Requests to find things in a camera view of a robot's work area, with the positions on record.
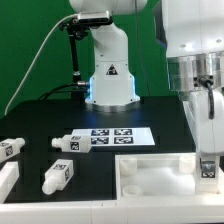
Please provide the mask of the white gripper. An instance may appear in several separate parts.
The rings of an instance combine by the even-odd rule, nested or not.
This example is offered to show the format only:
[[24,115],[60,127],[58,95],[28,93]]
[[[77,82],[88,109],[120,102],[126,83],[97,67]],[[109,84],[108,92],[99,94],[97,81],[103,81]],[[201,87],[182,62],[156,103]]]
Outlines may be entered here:
[[187,122],[201,158],[201,170],[214,172],[216,157],[224,156],[224,96],[213,91],[214,118],[209,118],[209,97],[206,91],[191,92],[183,102]]

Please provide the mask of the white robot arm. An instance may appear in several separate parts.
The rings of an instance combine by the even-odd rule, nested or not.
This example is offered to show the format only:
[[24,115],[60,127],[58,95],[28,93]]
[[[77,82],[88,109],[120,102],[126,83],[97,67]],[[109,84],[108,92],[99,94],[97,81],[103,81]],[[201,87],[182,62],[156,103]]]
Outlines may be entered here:
[[169,87],[179,94],[196,145],[196,163],[213,172],[224,155],[224,0],[160,0],[146,14],[148,0],[69,0],[78,25],[86,25],[94,43],[94,72],[89,106],[126,107],[139,97],[129,71],[128,36],[114,16],[138,14],[138,48],[147,65],[160,61],[157,43],[166,49]]

